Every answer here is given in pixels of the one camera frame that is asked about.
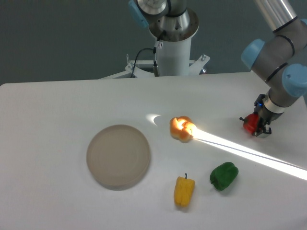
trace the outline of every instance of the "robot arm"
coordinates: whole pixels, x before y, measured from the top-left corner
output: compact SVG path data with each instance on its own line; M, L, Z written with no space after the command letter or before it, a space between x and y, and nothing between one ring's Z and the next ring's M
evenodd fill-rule
M244 128L254 136L271 134L268 125L307 92L307 67L287 61L307 46L307 20L299 20L288 0L254 0L275 38L257 39L243 51L241 59L270 90L256 99L254 113Z

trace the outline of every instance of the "plate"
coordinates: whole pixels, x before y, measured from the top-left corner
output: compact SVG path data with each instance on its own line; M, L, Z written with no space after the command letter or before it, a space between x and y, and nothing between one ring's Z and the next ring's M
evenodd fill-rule
M114 189L136 184L150 161L146 137L127 125L110 126L92 139L86 154L87 166L103 186Z

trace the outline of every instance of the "white table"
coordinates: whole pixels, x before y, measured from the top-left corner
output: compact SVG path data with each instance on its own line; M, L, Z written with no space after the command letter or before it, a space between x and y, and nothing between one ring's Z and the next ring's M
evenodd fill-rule
M307 168L302 98L268 138L243 130L239 117L267 90L253 73L2 85L0 230L306 229L306 180L169 135L169 120L187 115L203 131ZM161 115L157 126L148 114ZM123 191L99 185L85 160L94 135L115 124L139 129L152 154L144 178ZM226 161L239 175L218 192L209 175ZM196 187L190 206L178 209L173 192L184 173Z

